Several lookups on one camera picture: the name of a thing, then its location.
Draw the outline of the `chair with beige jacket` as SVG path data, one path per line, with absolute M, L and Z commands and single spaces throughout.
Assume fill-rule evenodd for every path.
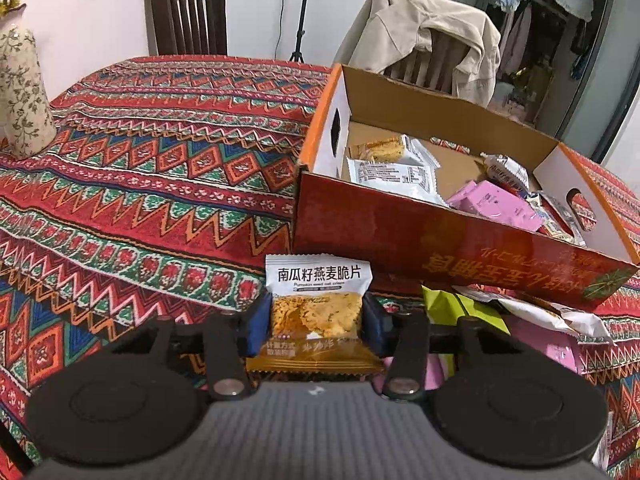
M 383 75 L 428 90 L 454 94 L 452 75 L 470 48 L 454 37 L 431 31 L 432 50 L 414 49 L 405 58 L 386 67 Z

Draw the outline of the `green snack bag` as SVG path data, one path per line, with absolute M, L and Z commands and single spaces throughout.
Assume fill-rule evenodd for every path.
M 480 318 L 506 334 L 510 333 L 502 316 L 488 304 L 482 304 L 456 292 L 422 287 L 425 310 L 430 320 L 436 324 L 456 326 L 464 316 Z

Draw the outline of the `beige jacket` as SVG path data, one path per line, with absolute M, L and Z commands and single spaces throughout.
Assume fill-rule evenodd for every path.
M 380 74 L 414 51 L 433 54 L 438 32 L 468 48 L 451 69 L 452 94 L 488 105 L 496 86 L 501 35 L 475 6 L 454 0 L 366 0 L 334 61 Z

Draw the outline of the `pink snack bag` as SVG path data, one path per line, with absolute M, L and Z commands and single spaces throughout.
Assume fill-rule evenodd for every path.
M 505 226 L 529 232 L 536 232 L 542 226 L 541 216 L 525 200 L 489 181 L 470 181 L 446 202 L 454 209 Z

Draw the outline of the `studio light on stand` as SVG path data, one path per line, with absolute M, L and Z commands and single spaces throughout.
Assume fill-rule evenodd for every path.
M 308 0 L 302 0 L 300 2 L 298 23 L 297 23 L 296 37 L 295 37 L 295 46 L 291 53 L 290 58 L 288 59 L 290 62 L 296 62 L 296 63 L 304 62 L 302 44 L 303 44 L 303 38 L 305 35 L 305 18 L 306 18 L 307 4 L 308 4 Z

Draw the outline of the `dark wooden chair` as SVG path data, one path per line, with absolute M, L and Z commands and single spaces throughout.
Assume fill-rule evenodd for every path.
M 151 0 L 159 55 L 227 55 L 226 0 Z

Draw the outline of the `black sliding glass door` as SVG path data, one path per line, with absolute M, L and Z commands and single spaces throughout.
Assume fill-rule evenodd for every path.
M 586 23 L 555 0 L 457 0 L 484 10 L 502 35 L 491 104 L 600 162 L 639 85 L 639 0 L 593 0 Z

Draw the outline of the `white pumpkin seed crisp packet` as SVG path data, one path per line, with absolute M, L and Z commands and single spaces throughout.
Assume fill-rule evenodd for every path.
M 359 337 L 370 263 L 320 255 L 268 255 L 270 337 L 246 360 L 252 372 L 370 375 L 382 361 Z

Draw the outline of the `floral ceramic vase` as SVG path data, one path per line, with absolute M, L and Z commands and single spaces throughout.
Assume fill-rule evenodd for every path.
M 25 9 L 21 4 L 1 19 L 1 145 L 16 159 L 39 154 L 56 136 Z

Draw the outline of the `white silver packet in box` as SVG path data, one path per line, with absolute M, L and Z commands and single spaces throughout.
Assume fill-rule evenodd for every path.
M 529 176 L 527 170 L 509 156 L 503 154 L 481 154 L 489 179 L 528 193 Z

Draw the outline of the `patterned red tablecloth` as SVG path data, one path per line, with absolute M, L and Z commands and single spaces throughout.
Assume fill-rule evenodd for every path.
M 299 154 L 333 68 L 152 56 L 52 104 L 1 159 L 1 473 L 26 479 L 614 479 L 639 474 L 639 273 L 591 310 L 370 268 L 388 312 L 422 287 L 488 304 L 430 321 L 425 396 L 384 373 L 261 373 L 208 394 L 202 329 L 293 247 Z

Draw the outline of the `orange cardboard snack box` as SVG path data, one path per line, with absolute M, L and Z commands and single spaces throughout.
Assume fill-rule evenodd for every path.
M 438 160 L 441 196 L 483 173 L 483 154 L 521 164 L 555 200 L 582 194 L 596 216 L 574 245 L 460 211 L 352 183 L 356 146 L 408 134 Z M 298 159 L 293 247 L 366 260 L 375 270 L 451 284 L 521 290 L 591 310 L 639 273 L 639 242 L 598 183 L 601 169 L 562 144 L 485 107 L 364 70 L 330 73 Z

